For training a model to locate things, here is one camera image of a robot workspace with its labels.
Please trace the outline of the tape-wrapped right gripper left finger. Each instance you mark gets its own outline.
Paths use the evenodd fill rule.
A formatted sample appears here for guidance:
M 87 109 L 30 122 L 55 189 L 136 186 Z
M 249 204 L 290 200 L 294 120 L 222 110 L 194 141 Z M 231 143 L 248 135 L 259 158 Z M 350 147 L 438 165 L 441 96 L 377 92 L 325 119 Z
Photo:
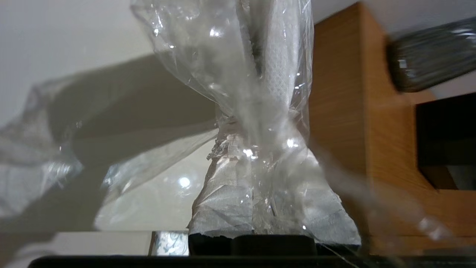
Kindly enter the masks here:
M 193 202 L 189 234 L 233 239 L 253 232 L 252 151 L 238 123 L 222 123 L 205 176 Z

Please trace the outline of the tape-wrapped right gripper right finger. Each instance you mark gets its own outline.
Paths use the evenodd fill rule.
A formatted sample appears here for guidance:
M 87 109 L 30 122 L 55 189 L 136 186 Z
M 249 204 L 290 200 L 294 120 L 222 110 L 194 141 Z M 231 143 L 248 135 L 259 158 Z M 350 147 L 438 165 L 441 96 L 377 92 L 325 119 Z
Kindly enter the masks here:
M 266 151 L 254 168 L 254 233 L 305 235 L 328 245 L 361 245 L 354 220 L 306 144 L 284 142 Z

